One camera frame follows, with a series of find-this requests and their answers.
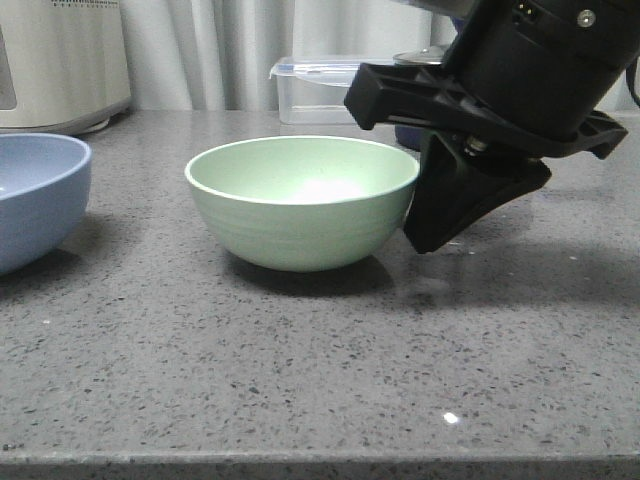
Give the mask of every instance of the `cable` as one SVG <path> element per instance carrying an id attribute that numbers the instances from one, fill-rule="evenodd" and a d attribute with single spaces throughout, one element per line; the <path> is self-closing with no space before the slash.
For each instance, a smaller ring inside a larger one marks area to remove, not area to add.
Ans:
<path id="1" fill-rule="evenodd" d="M 636 72 L 638 71 L 638 59 L 636 58 L 631 65 L 627 67 L 627 87 L 634 103 L 640 107 L 640 97 L 636 93 Z"/>

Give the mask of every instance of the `kitchen counter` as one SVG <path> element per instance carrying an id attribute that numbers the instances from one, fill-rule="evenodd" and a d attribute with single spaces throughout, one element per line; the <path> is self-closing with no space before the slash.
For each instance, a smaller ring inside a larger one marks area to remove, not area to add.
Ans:
<path id="1" fill-rule="evenodd" d="M 340 270 L 224 251 L 183 169 L 289 134 L 393 128 L 135 112 L 81 225 L 0 277 L 0 478 L 640 478 L 640 117 L 605 161 L 436 253 L 402 232 Z"/>

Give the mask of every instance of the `green bowl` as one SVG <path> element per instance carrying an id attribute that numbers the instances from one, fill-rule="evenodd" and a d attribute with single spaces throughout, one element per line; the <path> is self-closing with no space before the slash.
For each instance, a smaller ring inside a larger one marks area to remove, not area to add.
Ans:
<path id="1" fill-rule="evenodd" d="M 185 168 L 195 204 L 227 250 L 276 270 L 356 262 L 400 226 L 419 164 L 353 138 L 258 138 L 213 148 Z"/>

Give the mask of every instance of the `bowl rim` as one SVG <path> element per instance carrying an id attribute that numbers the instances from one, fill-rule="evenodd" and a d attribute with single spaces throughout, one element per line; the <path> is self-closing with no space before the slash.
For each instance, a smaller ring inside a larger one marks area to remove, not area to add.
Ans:
<path id="1" fill-rule="evenodd" d="M 85 167 L 89 161 L 91 160 L 91 156 L 92 156 L 92 150 L 91 147 L 84 141 L 78 139 L 78 138 L 74 138 L 71 137 L 69 135 L 60 135 L 57 133 L 6 133 L 6 134 L 2 134 L 0 135 L 0 143 L 3 141 L 3 139 L 6 138 L 43 138 L 43 139 L 55 139 L 55 140 L 61 140 L 63 142 L 69 142 L 69 143 L 75 143 L 76 145 L 79 145 L 82 150 L 83 150 L 83 154 L 82 154 L 82 158 L 80 158 L 80 161 L 76 162 L 70 169 L 54 176 L 51 178 L 48 178 L 47 180 L 44 180 L 42 182 L 39 183 L 35 183 L 33 185 L 30 185 L 28 187 L 25 187 L 23 189 L 20 190 L 16 190 L 15 192 L 11 192 L 11 193 L 5 193 L 3 194 L 0 191 L 0 201 L 1 200 L 8 200 L 10 198 L 14 198 L 14 197 L 19 197 L 21 195 L 24 195 L 26 193 L 30 193 L 36 190 L 40 190 L 44 187 L 48 187 L 49 185 L 53 185 L 54 183 L 59 182 L 60 180 L 69 177 L 71 175 L 73 175 L 74 173 L 76 173 L 77 171 L 79 171 L 80 169 L 82 169 L 83 167 Z"/>
<path id="2" fill-rule="evenodd" d="M 353 197 L 346 197 L 346 198 L 340 199 L 340 200 L 317 201 L 317 202 L 313 202 L 313 203 L 292 202 L 292 201 L 286 201 L 286 200 L 262 200 L 262 199 L 254 198 L 254 197 L 247 197 L 247 196 L 243 196 L 243 195 L 235 195 L 235 194 L 231 194 L 231 193 L 226 193 L 226 192 L 223 192 L 223 191 L 220 191 L 220 190 L 216 190 L 215 188 L 211 188 L 211 187 L 207 187 L 206 185 L 203 185 L 202 183 L 198 182 L 195 178 L 193 178 L 193 176 L 191 175 L 191 168 L 193 167 L 193 165 L 195 163 L 198 162 L 198 160 L 200 160 L 205 155 L 213 153 L 213 152 L 215 152 L 217 150 L 231 148 L 231 147 L 235 147 L 235 146 L 246 144 L 246 143 L 264 142 L 264 141 L 273 141 L 273 140 L 285 140 L 286 141 L 286 140 L 290 140 L 290 139 L 301 139 L 301 138 L 348 141 L 348 142 L 363 143 L 363 144 L 373 145 L 373 146 L 379 147 L 379 148 L 393 150 L 395 152 L 399 152 L 399 153 L 404 154 L 404 156 L 406 158 L 412 160 L 412 165 L 414 165 L 414 172 L 410 176 L 410 178 L 408 178 L 404 182 L 401 182 L 398 185 L 396 185 L 396 186 L 394 186 L 392 188 L 388 188 L 386 190 L 381 190 L 379 192 L 372 193 L 372 194 L 367 194 L 367 195 L 357 195 L 357 196 L 353 196 Z M 193 157 L 189 161 L 189 163 L 187 163 L 186 167 L 184 168 L 184 175 L 185 175 L 187 181 L 193 187 L 195 187 L 195 188 L 197 188 L 199 190 L 202 190 L 204 192 L 211 193 L 213 195 L 216 195 L 216 196 L 219 196 L 219 197 L 222 197 L 222 198 L 226 198 L 226 199 L 229 199 L 229 200 L 236 200 L 236 201 L 252 203 L 252 204 L 301 206 L 301 207 L 314 206 L 314 205 L 339 205 L 339 204 L 343 204 L 343 203 L 358 202 L 358 201 L 362 201 L 362 200 L 368 200 L 368 199 L 372 199 L 372 198 L 382 197 L 384 195 L 388 195 L 390 193 L 402 190 L 403 188 L 413 184 L 416 181 L 416 179 L 418 178 L 419 174 L 420 174 L 420 162 L 413 155 L 411 155 L 410 153 L 408 153 L 408 152 L 406 152 L 406 151 L 404 151 L 404 150 L 402 150 L 402 149 L 400 149 L 400 148 L 398 148 L 396 146 L 388 145 L 386 143 L 376 142 L 376 141 L 373 141 L 373 140 L 364 140 L 364 139 L 360 139 L 360 138 L 343 137 L 343 136 L 337 136 L 337 135 L 275 135 L 275 136 L 257 137 L 257 138 L 251 138 L 251 139 L 248 139 L 248 140 L 240 140 L 240 141 L 237 141 L 237 142 L 225 143 L 223 145 L 218 145 L 217 147 L 213 147 L 213 148 L 210 148 L 208 150 L 205 150 L 204 152 L 199 153 L 198 155 Z"/>

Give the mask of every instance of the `screw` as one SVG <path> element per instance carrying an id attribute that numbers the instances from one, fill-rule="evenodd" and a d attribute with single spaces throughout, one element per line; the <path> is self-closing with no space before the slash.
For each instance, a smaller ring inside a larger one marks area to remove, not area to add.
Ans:
<path id="1" fill-rule="evenodd" d="M 596 23 L 596 14 L 593 10 L 582 10 L 578 14 L 578 26 L 589 28 Z"/>

